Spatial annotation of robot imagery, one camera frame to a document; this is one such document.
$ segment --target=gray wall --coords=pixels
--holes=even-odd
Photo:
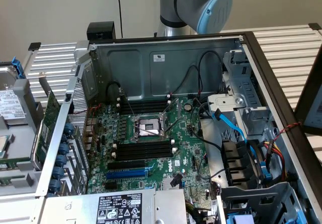
[[[234,0],[225,29],[322,24],[322,0]],[[157,30],[159,0],[121,0],[124,37]],[[114,21],[120,37],[117,0],[0,0],[0,60],[23,60],[30,42],[86,39],[89,22]]]

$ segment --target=blue plastic clip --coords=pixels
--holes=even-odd
[[[262,172],[264,175],[264,180],[266,182],[271,181],[273,179],[273,176],[271,173],[268,172],[267,168],[266,168],[266,163],[264,161],[260,162],[261,168],[262,168]]]
[[[16,68],[17,72],[18,72],[18,76],[19,79],[25,79],[25,73],[24,73],[24,69],[22,68],[22,65],[20,64],[20,61],[16,59],[16,57],[14,57],[11,61],[11,64]]]

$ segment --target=wire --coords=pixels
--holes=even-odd
[[[160,134],[157,134],[157,133],[154,133],[154,132],[151,132],[151,131],[145,130],[145,129],[143,129],[143,128],[139,128],[138,126],[135,126],[135,125],[133,125],[133,126],[134,126],[134,127],[136,127],[136,128],[138,128],[138,129],[140,129],[140,130],[142,130],[142,131],[144,131],[144,132],[148,132],[148,133],[151,133],[151,134],[153,134],[153,135],[155,135],[155,136],[162,137],[162,135],[160,135]]]
[[[214,142],[210,142],[210,141],[207,141],[207,140],[205,140],[205,139],[203,139],[203,138],[199,137],[199,136],[196,134],[196,132],[193,130],[193,125],[192,125],[192,113],[194,112],[194,110],[196,109],[196,107],[197,107],[197,105],[193,107],[193,109],[191,110],[191,113],[190,113],[190,125],[191,125],[191,131],[192,131],[193,135],[195,135],[197,139],[199,139],[199,140],[201,140],[201,141],[203,141],[203,142],[205,142],[205,143],[207,143],[207,144],[213,145],[213,146],[215,146],[217,149],[219,149],[219,150],[221,151],[221,147],[220,147],[219,145],[215,144]]]
[[[94,119],[94,114],[95,112],[101,107],[101,103],[97,106],[97,107],[91,107],[90,108],[90,113],[91,111],[93,110],[93,113],[92,113],[92,119],[91,119],[91,131],[92,131],[92,135],[93,135],[93,139],[95,140],[95,129],[94,129],[94,125],[92,124],[93,123],[93,119]]]
[[[196,71],[197,71],[197,73],[198,73],[198,80],[199,80],[199,71],[198,71],[198,67],[197,67],[197,66],[195,66],[195,65],[193,64],[193,65],[189,66],[189,68],[188,68],[188,70],[187,70],[187,72],[186,72],[185,76],[183,77],[182,81],[180,82],[180,84],[178,85],[178,87],[177,87],[174,91],[172,91],[172,92],[170,93],[170,95],[172,95],[172,94],[176,93],[176,92],[177,92],[177,91],[182,87],[183,83],[184,83],[184,82],[185,82],[185,80],[187,79],[187,77],[188,77],[188,75],[189,75],[189,72],[190,72],[190,70],[191,70],[192,68],[196,69]]]
[[[121,26],[121,36],[123,38],[123,24],[122,24],[122,13],[121,13],[121,1],[119,1],[119,13],[120,13],[120,26]]]
[[[219,61],[220,61],[220,63],[221,63],[221,65],[223,65],[223,62],[222,62],[222,58],[220,57],[220,55],[216,52],[216,51],[214,51],[214,50],[208,50],[208,51],[206,51],[206,52],[204,52],[203,54],[202,54],[202,56],[201,56],[201,58],[200,58],[200,60],[199,60],[199,63],[198,63],[198,88],[200,89],[200,93],[202,92],[202,90],[203,90],[203,86],[200,88],[200,81],[201,81],[201,76],[200,76],[200,64],[201,64],[201,61],[202,61],[202,59],[203,59],[203,57],[207,54],[207,53],[213,53],[213,54],[215,54],[217,57],[218,57],[218,59],[219,59]]]
[[[286,171],[285,171],[285,160],[284,157],[282,155],[281,152],[279,152],[277,149],[275,149],[274,147],[272,148],[272,152],[275,153],[276,155],[278,155],[281,158],[281,162],[282,162],[282,180],[285,179],[286,177]]]
[[[91,108],[88,108],[88,109],[82,110],[82,111],[80,111],[80,112],[73,112],[72,114],[80,114],[80,113],[83,113],[83,112],[87,112],[88,110],[92,111],[93,109],[94,109],[94,110],[97,110],[99,107],[101,107],[101,104],[99,104],[97,107],[91,107]]]
[[[109,90],[109,87],[113,84],[116,84],[118,86],[118,88],[121,88],[121,84],[117,81],[110,81],[107,83],[106,85],[106,88],[105,88],[105,97],[106,97],[106,100],[107,100],[107,93],[108,93],[108,90]]]
[[[203,162],[204,158],[201,159],[200,161],[200,164],[199,164],[199,167],[197,169],[197,173],[199,174],[200,178],[203,179],[203,180],[211,180],[213,177],[215,177],[216,175],[220,174],[221,172],[225,171],[225,169],[221,169],[219,171],[217,171],[215,174],[213,174],[212,176],[210,177],[204,177],[202,175],[200,175],[200,168],[201,168],[201,164]]]
[[[221,120],[223,120],[229,127],[231,127],[232,129],[236,130],[237,132],[240,133],[240,135],[243,137],[244,142],[247,143],[247,139],[245,138],[244,132],[237,126],[235,126],[228,118],[226,118],[225,115],[221,114],[219,116],[219,118]]]
[[[292,124],[287,125],[285,128],[283,128],[274,138],[274,142],[278,139],[278,137],[283,133],[283,132],[287,132],[289,129],[296,127],[296,126],[300,126],[302,125],[301,122],[294,122]]]
[[[281,155],[283,155],[282,152],[280,151],[280,149],[277,147],[276,143],[273,144],[273,148],[275,148],[277,151],[280,152]]]
[[[247,154],[248,154],[248,157],[250,158],[250,160],[252,161],[252,163],[253,163],[253,165],[255,167],[255,170],[256,170],[256,175],[257,175],[256,176],[256,181],[257,181],[257,187],[256,187],[256,189],[258,189],[259,186],[260,186],[260,172],[258,171],[257,165],[256,165],[255,161],[253,160],[253,158],[251,157],[251,155],[250,155],[250,153],[249,153],[248,150],[247,150]]]
[[[124,96],[125,96],[125,99],[126,99],[126,101],[127,101],[127,104],[129,105],[129,108],[131,109],[131,112],[132,112],[132,114],[133,114],[133,117],[135,117],[134,111],[133,111],[133,109],[132,109],[132,107],[131,107],[131,105],[130,105],[129,100],[127,99],[127,96],[126,96],[125,92],[124,92]]]

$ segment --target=connector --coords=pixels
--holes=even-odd
[[[217,108],[213,116],[219,121],[221,114],[222,112],[219,110],[219,108]]]
[[[145,177],[146,173],[147,171],[145,169],[108,172],[106,174],[106,179],[111,180],[111,179],[121,179],[121,178]]]

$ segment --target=warning label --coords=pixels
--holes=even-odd
[[[97,224],[142,223],[142,194],[101,196]]]
[[[14,91],[0,91],[0,115],[5,120],[25,118],[24,111]]]

